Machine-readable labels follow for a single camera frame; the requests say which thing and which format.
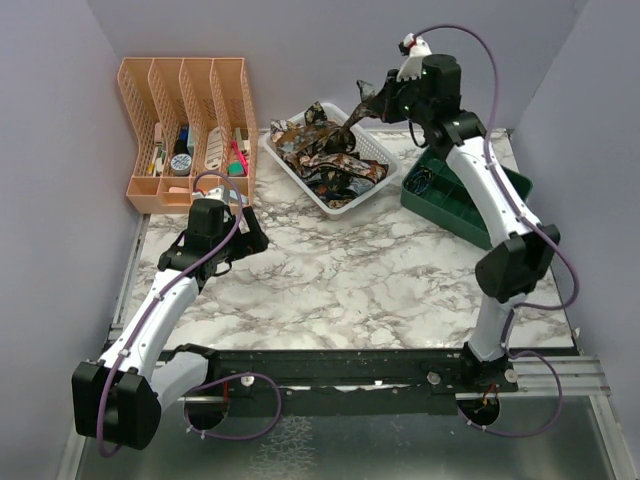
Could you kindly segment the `orange floral tie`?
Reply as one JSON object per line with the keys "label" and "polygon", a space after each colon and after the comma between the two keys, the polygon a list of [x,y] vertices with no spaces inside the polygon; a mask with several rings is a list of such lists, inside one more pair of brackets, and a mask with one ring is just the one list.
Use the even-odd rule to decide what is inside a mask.
{"label": "orange floral tie", "polygon": [[351,128],[365,118],[380,118],[384,112],[384,101],[375,86],[364,80],[357,80],[360,103],[352,111],[344,124],[332,135],[337,144],[346,144]]}

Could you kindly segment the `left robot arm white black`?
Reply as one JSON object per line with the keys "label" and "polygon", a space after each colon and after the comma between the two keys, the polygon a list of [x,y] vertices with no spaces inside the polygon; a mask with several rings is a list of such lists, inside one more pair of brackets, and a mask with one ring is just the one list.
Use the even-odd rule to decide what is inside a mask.
{"label": "left robot arm white black", "polygon": [[163,412],[184,394],[206,395],[222,383],[216,350],[177,347],[163,366],[161,353],[186,309],[206,283],[231,266],[264,252],[269,240],[250,206],[233,214],[221,200],[195,200],[188,222],[158,260],[151,289],[113,344],[72,374],[75,431],[117,448],[146,448]]}

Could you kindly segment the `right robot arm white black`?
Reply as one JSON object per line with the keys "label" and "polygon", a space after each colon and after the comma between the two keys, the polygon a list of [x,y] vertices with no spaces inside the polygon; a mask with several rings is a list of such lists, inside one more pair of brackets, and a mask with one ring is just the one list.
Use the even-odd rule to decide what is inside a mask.
{"label": "right robot arm white black", "polygon": [[542,225],[495,158],[479,117],[461,107],[461,67],[446,54],[407,57],[388,72],[375,111],[386,123],[419,125],[428,153],[444,162],[465,187],[488,231],[491,249],[476,264],[483,299],[459,367],[461,383],[481,391],[505,357],[513,309],[535,289],[551,263],[560,234]]}

